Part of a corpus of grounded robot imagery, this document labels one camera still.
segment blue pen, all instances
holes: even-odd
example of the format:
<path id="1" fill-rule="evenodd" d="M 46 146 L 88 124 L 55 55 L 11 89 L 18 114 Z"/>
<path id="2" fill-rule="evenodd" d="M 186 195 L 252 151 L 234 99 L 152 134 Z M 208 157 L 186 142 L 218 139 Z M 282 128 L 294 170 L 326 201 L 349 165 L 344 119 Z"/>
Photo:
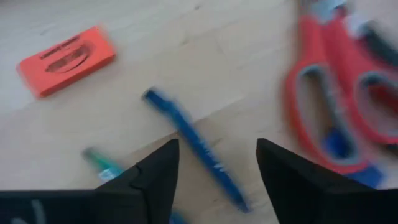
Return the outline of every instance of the blue pen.
<path id="1" fill-rule="evenodd" d="M 182 133 L 196 155 L 201 159 L 202 163 L 206 165 L 207 169 L 213 174 L 213 177 L 231 197 L 233 203 L 244 213 L 247 213 L 249 208 L 238 187 L 231 180 L 224 166 L 212 153 L 207 143 L 200 137 L 193 126 L 187 121 L 187 118 L 185 118 L 182 112 L 177 108 L 177 105 L 173 101 L 166 99 L 166 97 L 155 88 L 147 90 L 143 95 L 143 99 L 150 102 L 160 112 L 166 114 L 172 120 L 173 124 Z"/>
<path id="2" fill-rule="evenodd" d="M 92 148 L 85 149 L 83 151 L 83 157 L 99 170 L 98 176 L 104 182 L 108 182 L 123 173 L 123 169 L 116 162 L 106 158 Z M 186 222 L 180 214 L 176 211 L 172 211 L 169 224 L 186 224 Z"/>

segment red scissors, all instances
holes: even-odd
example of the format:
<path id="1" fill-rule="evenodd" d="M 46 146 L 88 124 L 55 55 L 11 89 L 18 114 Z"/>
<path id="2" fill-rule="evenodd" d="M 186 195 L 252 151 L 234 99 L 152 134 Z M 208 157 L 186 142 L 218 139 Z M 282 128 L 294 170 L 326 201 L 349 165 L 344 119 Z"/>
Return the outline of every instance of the red scissors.
<path id="1" fill-rule="evenodd" d="M 398 94 L 396 83 L 394 84 L 394 82 L 396 82 L 398 77 L 398 49 L 381 35 L 377 22 L 362 18 L 354 11 L 352 4 L 345 0 L 341 1 L 340 8 L 345 14 L 346 26 L 351 31 L 351 35 L 357 39 L 362 55 L 370 58 L 375 65 L 383 69 L 384 73 L 395 73 L 395 77 L 392 80 L 378 77 L 379 80 L 375 80 L 373 85 L 369 86 L 369 93 L 373 98 L 377 98 L 380 105 L 388 107 L 394 114 L 393 119 L 396 120 L 398 115 Z M 396 127 L 390 130 L 384 129 L 380 133 L 383 131 L 384 134 L 380 134 L 380 136 L 377 136 L 377 133 L 375 136 L 370 134 L 369 138 L 381 144 L 397 145 L 394 137 L 396 136 L 394 134 L 396 133 Z"/>
<path id="2" fill-rule="evenodd" d="M 343 1 L 302 1 L 301 16 L 303 53 L 301 60 L 286 79 L 286 107 L 303 147 L 323 166 L 340 174 L 351 174 L 369 165 L 369 144 L 362 138 L 383 143 L 398 142 L 398 132 L 384 128 L 372 110 L 369 87 L 387 86 L 398 93 L 391 75 L 361 53 L 356 40 L 346 30 L 345 16 L 340 9 Z M 318 128 L 309 116 L 303 86 L 306 78 L 319 82 L 322 102 L 330 118 L 329 127 L 337 129 L 348 148 L 337 156 L 323 142 L 325 130 Z"/>

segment light wood grain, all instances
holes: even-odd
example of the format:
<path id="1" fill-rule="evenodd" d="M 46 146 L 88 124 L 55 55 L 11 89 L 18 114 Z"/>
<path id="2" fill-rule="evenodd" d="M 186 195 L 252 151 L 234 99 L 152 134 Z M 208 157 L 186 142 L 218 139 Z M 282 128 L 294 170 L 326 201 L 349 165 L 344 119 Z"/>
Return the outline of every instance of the light wood grain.
<path id="1" fill-rule="evenodd" d="M 397 4 L 355 1 L 391 37 Z M 301 45 L 297 8 L 294 0 L 0 1 L 0 189 L 94 188 L 101 182 L 81 158 L 84 148 L 128 167 L 178 138 L 141 101 L 156 85 L 199 121 L 254 211 L 238 212 L 183 141 L 175 206 L 191 223 L 277 223 L 254 151 L 267 138 L 301 154 L 280 95 Z M 98 24 L 117 60 L 35 100 L 16 65 Z M 397 187 L 397 159 L 376 152 L 388 173 L 382 187 Z"/>

